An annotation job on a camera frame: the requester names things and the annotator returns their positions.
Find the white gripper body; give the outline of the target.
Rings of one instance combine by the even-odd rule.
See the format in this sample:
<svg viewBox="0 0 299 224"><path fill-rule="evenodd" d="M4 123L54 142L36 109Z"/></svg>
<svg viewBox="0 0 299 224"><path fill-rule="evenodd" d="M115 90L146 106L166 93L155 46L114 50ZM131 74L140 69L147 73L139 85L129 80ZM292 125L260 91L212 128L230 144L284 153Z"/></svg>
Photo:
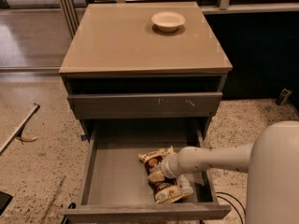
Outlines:
<svg viewBox="0 0 299 224"><path fill-rule="evenodd" d="M178 154L172 153L166 156L161 164L161 170L167 178L177 178L183 174L182 168L178 164Z"/></svg>

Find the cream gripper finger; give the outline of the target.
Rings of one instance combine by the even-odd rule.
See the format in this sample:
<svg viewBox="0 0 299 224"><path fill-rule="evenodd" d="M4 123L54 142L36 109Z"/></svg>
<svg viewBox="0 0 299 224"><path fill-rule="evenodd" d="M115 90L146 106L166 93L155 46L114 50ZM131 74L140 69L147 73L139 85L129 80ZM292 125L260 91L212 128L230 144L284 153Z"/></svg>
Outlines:
<svg viewBox="0 0 299 224"><path fill-rule="evenodd" d="M163 182L165 180L165 177L160 169L151 170L148 175L148 180L152 183Z"/></svg>

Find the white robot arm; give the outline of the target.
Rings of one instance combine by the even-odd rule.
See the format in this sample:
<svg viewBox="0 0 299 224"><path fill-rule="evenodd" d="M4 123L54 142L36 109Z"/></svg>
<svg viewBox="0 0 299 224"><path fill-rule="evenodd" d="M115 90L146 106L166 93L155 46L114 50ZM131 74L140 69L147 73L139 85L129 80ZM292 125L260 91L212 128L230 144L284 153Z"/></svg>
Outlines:
<svg viewBox="0 0 299 224"><path fill-rule="evenodd" d="M248 175L246 224L299 224L299 122L267 127L252 144L185 147L153 164L151 181L217 168Z"/></svg>

